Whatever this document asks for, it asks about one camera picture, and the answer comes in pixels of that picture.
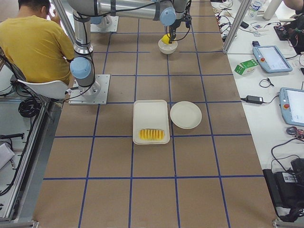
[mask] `white chair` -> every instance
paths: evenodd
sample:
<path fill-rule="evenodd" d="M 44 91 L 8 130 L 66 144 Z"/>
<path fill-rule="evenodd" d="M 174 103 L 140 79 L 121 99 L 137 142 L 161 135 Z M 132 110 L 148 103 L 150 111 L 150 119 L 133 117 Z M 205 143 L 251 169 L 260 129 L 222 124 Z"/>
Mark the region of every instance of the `white chair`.
<path fill-rule="evenodd" d="M 19 82 L 25 84 L 36 94 L 53 99 L 64 99 L 67 85 L 59 80 L 45 83 L 24 82 L 18 79 Z"/>

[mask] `white mounting plate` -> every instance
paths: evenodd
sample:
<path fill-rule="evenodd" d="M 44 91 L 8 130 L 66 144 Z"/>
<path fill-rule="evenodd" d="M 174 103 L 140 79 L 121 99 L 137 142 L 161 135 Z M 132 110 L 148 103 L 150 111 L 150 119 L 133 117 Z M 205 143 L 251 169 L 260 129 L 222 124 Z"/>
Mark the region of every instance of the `white mounting plate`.
<path fill-rule="evenodd" d="M 112 25 L 106 28 L 100 28 L 97 25 L 91 24 L 92 33 L 117 32 L 118 16 L 112 17 Z"/>
<path fill-rule="evenodd" d="M 100 92 L 94 97 L 78 96 L 80 92 L 78 89 L 72 90 L 71 96 L 78 96 L 69 100 L 70 105 L 105 105 L 108 98 L 110 75 L 95 75 L 96 81 L 100 84 Z M 78 83 L 75 80 L 73 87 L 78 87 Z"/>

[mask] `person's hand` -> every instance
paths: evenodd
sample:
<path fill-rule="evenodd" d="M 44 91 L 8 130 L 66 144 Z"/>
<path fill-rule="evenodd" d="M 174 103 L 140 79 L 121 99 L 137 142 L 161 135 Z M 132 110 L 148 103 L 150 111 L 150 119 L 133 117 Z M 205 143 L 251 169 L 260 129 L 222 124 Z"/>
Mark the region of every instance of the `person's hand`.
<path fill-rule="evenodd" d="M 53 16 L 49 13 L 49 14 L 48 14 L 48 15 L 49 15 L 49 18 L 51 18 L 51 20 L 52 20 L 53 22 L 56 22 L 58 25 L 60 25 L 60 17 L 59 17 L 59 15 L 58 15 L 57 11 L 56 11 L 56 10 L 53 10 L 53 13 L 55 14 L 55 16 L 53 17 Z"/>

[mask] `tablet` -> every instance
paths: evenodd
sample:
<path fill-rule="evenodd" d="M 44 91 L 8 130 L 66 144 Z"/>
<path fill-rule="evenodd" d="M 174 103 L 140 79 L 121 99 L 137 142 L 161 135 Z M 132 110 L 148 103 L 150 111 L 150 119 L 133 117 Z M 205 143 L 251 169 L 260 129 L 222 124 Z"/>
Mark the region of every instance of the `tablet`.
<path fill-rule="evenodd" d="M 280 106 L 284 121 L 290 125 L 304 126 L 304 90 L 281 88 Z"/>
<path fill-rule="evenodd" d="M 267 73 L 289 72 L 293 70 L 277 46 L 253 47 L 253 54 L 262 69 Z"/>

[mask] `blue bezel device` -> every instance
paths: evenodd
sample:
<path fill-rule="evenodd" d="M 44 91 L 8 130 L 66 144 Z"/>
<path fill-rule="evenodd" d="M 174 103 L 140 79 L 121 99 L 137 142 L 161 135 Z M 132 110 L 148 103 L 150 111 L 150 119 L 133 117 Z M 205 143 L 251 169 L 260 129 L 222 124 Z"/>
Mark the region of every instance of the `blue bezel device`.
<path fill-rule="evenodd" d="M 301 89 L 291 89 L 291 88 L 284 88 L 284 87 L 280 89 L 279 99 L 280 99 L 282 117 L 287 124 L 303 127 L 304 123 L 295 122 L 293 120 L 292 110 L 291 110 L 292 107 L 289 103 L 289 98 L 288 98 L 288 90 L 297 91 L 299 93 L 304 93 L 304 90 L 301 90 Z"/>
<path fill-rule="evenodd" d="M 267 58 L 262 55 L 261 48 L 274 48 L 275 52 L 277 53 L 277 56 L 282 60 L 282 62 L 285 64 L 286 69 L 272 69 L 269 64 L 267 63 Z M 259 65 L 262 67 L 264 71 L 267 73 L 277 73 L 277 72 L 289 72 L 292 71 L 292 67 L 287 62 L 285 57 L 282 55 L 280 50 L 277 48 L 277 46 L 259 46 L 259 47 L 253 47 L 253 54 L 256 57 L 256 60 L 258 61 Z"/>

